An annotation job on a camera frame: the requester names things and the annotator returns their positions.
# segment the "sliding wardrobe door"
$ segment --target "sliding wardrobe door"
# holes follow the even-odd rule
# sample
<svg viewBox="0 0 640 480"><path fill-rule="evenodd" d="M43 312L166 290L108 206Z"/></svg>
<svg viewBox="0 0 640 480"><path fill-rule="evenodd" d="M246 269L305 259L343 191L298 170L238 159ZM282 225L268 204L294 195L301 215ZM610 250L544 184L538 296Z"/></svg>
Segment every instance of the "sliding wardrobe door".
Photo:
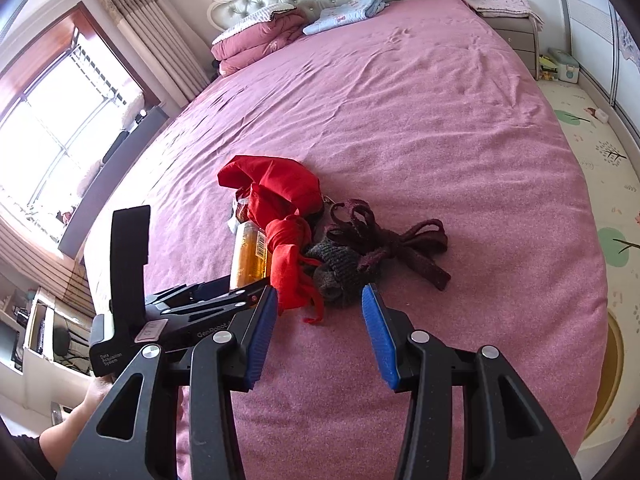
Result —
<svg viewBox="0 0 640 480"><path fill-rule="evenodd" d="M611 95L614 82L614 28L608 0L567 0L572 55Z"/></svg>
<svg viewBox="0 0 640 480"><path fill-rule="evenodd" d="M640 132L640 50L617 13L615 17L620 50L614 78L616 109L622 111L637 135Z"/></svg>

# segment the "nightstand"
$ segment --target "nightstand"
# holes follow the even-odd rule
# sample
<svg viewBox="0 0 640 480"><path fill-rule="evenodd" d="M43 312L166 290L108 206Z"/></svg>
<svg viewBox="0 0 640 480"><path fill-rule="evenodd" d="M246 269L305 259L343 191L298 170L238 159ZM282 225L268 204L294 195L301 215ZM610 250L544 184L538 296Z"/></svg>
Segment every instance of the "nightstand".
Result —
<svg viewBox="0 0 640 480"><path fill-rule="evenodd" d="M538 79L538 30L530 18L483 18L504 41L520 56L520 59Z"/></svg>

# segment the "blue gripper pad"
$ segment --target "blue gripper pad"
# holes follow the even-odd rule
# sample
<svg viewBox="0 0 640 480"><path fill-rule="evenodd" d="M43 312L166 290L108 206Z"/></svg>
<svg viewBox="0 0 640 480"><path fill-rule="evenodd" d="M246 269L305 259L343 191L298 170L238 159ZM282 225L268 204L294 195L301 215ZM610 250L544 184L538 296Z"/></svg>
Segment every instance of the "blue gripper pad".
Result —
<svg viewBox="0 0 640 480"><path fill-rule="evenodd" d="M246 352L246 373L244 382L250 390L254 389L255 383L260 380L264 361L267 358L269 342L273 327L278 317L278 293L274 288L269 291L269 295L260 313L260 319L255 327L254 336L249 343Z"/></svg>
<svg viewBox="0 0 640 480"><path fill-rule="evenodd" d="M386 320L370 285L362 289L362 315L378 361L378 368L386 384L395 390L400 384L400 373L396 363L396 345L393 342Z"/></svg>

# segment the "barcode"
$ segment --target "barcode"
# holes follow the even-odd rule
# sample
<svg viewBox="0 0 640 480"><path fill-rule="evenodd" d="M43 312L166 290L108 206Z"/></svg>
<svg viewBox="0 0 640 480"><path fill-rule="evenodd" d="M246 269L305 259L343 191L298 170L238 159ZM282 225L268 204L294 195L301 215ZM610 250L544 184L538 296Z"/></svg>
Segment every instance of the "barcode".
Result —
<svg viewBox="0 0 640 480"><path fill-rule="evenodd" d="M258 231L258 238L255 241L255 255L261 260L267 258L267 237Z"/></svg>

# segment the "red cloth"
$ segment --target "red cloth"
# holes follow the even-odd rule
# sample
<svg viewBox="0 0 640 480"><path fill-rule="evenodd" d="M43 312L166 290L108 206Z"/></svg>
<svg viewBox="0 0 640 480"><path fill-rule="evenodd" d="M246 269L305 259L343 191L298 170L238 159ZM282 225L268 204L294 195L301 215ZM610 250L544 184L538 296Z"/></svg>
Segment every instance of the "red cloth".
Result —
<svg viewBox="0 0 640 480"><path fill-rule="evenodd" d="M280 313L311 303L316 317L304 321L322 321L322 296L302 270L302 264L320 262L300 254L311 242L311 229L302 217L322 209L318 178L290 158L236 155L218 173L218 183L237 189L237 198L249 197L249 219L266 232Z"/></svg>

